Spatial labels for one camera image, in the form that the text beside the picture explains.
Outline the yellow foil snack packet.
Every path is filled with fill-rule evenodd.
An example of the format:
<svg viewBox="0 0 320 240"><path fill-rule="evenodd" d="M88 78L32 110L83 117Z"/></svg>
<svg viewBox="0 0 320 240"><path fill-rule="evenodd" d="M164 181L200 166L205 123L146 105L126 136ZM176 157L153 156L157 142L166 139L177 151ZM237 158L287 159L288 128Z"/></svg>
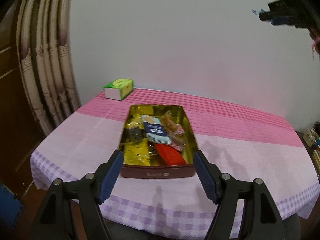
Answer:
<svg viewBox="0 0 320 240"><path fill-rule="evenodd" d="M140 142L128 142L124 144L124 164L137 166L150 166L150 154L148 139Z"/></svg>

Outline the fried twist snack bag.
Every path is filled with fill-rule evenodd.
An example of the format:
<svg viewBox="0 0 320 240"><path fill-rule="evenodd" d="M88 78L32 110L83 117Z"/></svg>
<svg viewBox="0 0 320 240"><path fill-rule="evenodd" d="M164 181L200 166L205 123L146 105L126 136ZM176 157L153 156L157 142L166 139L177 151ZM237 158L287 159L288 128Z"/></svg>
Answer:
<svg viewBox="0 0 320 240"><path fill-rule="evenodd" d="M170 111L162 115L160 122L166 133L175 133L178 130L178 125L172 120Z"/></svg>

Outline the dark wooden door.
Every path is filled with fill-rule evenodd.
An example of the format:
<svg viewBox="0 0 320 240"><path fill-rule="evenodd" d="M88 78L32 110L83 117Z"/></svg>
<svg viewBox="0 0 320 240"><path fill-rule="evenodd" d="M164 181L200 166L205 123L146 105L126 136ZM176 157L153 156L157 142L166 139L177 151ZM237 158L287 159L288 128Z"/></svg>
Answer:
<svg viewBox="0 0 320 240"><path fill-rule="evenodd" d="M1 183L21 198L33 181L30 155L43 135L25 95L16 47L22 0L1 21Z"/></svg>

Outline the small blue candy wrapper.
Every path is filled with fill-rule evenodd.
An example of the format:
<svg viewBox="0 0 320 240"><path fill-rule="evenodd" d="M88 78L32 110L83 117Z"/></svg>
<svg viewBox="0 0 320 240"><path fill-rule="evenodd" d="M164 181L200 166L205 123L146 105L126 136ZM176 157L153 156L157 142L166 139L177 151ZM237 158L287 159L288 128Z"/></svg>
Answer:
<svg viewBox="0 0 320 240"><path fill-rule="evenodd" d="M263 9L253 10L252 9L252 12L253 12L253 14L259 16L260 14L265 13L265 10L263 10Z"/></svg>

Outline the red gold toffee tin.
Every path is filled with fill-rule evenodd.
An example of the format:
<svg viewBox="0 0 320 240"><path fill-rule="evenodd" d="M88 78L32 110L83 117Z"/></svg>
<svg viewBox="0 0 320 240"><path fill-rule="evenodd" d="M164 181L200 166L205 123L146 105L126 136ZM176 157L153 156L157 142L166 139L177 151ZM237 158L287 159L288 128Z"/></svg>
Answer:
<svg viewBox="0 0 320 240"><path fill-rule="evenodd" d="M189 122L189 119L182 106L175 105L132 105L129 108L127 114L121 140L119 143L119 149L124 151L124 144L129 141L127 128L125 125L129 122L134 114L151 115L160 120L163 114L167 111L171 112L171 118L176 124L180 124L185 131L185 148L180 152L181 156L185 159L186 165L169 166L166 165L163 159L160 157L153 142L148 142L149 154L150 154L150 166L137 166L123 164L121 170L121 176L125 178L137 178L137 179L165 179L165 178L188 178L195 175L195 168L193 167L193 155L198 150L198 145L193 133L193 129ZM147 139L145 129L140 130L143 139Z"/></svg>

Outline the beige patterned curtain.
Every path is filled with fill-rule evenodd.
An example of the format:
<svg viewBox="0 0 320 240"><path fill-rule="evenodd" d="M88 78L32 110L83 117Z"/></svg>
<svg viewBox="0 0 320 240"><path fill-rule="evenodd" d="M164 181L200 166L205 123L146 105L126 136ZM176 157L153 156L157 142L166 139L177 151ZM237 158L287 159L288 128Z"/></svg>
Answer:
<svg viewBox="0 0 320 240"><path fill-rule="evenodd" d="M71 0L22 0L17 53L24 91L44 136L80 107L69 42Z"/></svg>

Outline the grey red-band snack bar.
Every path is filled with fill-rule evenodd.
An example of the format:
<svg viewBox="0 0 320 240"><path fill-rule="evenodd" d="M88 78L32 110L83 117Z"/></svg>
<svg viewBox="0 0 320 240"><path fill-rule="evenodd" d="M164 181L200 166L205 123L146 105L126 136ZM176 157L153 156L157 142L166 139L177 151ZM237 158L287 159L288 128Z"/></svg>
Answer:
<svg viewBox="0 0 320 240"><path fill-rule="evenodd" d="M137 126L128 128L127 134L128 134L129 141L131 142L137 143L143 140L143 135L140 131L140 128Z"/></svg>

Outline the red snack packet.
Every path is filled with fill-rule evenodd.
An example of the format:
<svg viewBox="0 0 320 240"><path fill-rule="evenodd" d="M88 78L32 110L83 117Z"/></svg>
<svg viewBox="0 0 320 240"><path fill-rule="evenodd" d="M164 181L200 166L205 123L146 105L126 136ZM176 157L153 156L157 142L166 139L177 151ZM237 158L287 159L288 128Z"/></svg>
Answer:
<svg viewBox="0 0 320 240"><path fill-rule="evenodd" d="M154 144L154 148L166 165L177 166L187 164L185 159L181 156L180 152L169 145Z"/></svg>

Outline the blue cracker packet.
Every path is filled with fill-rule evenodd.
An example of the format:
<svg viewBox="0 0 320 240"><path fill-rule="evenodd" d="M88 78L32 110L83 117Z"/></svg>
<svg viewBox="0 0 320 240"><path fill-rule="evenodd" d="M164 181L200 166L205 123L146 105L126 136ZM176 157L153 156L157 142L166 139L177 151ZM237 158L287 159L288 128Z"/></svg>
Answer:
<svg viewBox="0 0 320 240"><path fill-rule="evenodd" d="M158 118L151 115L142 115L141 120L144 125L146 137L150 142L171 145L171 140Z"/></svg>

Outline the green tissue box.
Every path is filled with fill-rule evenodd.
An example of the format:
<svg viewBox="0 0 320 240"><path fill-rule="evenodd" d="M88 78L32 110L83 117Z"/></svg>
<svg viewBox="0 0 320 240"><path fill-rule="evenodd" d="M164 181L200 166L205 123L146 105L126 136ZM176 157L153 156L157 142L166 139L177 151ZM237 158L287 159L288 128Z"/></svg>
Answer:
<svg viewBox="0 0 320 240"><path fill-rule="evenodd" d="M121 101L134 89L132 79L116 79L104 86L104 95L107 99Z"/></svg>

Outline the pink checked tablecloth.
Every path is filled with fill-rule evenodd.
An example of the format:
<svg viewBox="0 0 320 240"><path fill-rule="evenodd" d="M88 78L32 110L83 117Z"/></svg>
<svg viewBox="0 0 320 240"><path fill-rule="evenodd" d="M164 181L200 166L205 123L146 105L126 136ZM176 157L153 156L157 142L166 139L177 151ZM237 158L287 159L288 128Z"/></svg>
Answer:
<svg viewBox="0 0 320 240"><path fill-rule="evenodd" d="M99 94L58 126L32 153L39 189L56 178L77 180L108 161L118 147L131 105L183 107L199 149L222 172L261 178L282 218L309 218L319 182L306 148L282 117L223 101L180 93L135 89L124 100ZM105 218L158 235L203 239L216 206L197 176L179 179L117 179L101 206Z"/></svg>

